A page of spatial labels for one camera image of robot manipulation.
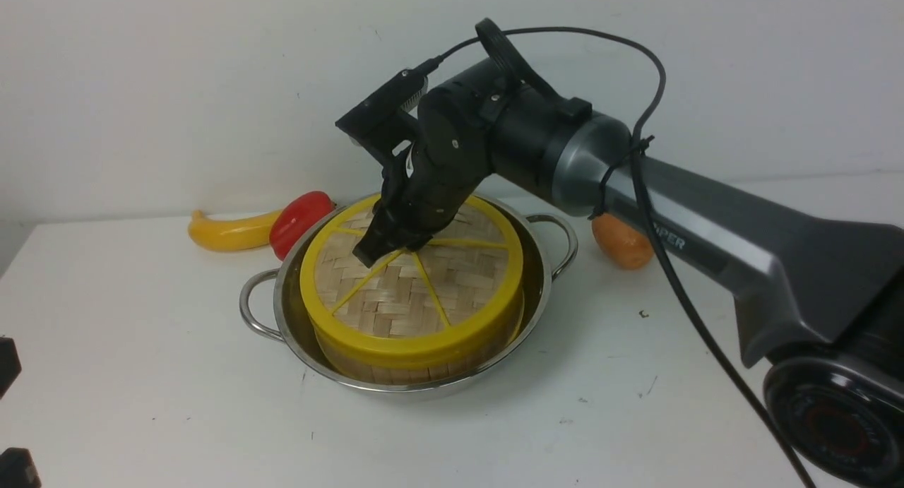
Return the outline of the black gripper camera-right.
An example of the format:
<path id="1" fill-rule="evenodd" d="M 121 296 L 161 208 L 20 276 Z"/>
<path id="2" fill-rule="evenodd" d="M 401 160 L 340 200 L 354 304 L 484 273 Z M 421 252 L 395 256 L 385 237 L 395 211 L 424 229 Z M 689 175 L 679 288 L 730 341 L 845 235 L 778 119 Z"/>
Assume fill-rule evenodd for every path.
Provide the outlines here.
<path id="1" fill-rule="evenodd" d="M 382 172 L 380 205 L 353 247 L 362 265 L 398 249 L 419 252 L 487 178 L 484 99 L 474 86 L 440 85 L 420 101 L 416 140 Z"/>

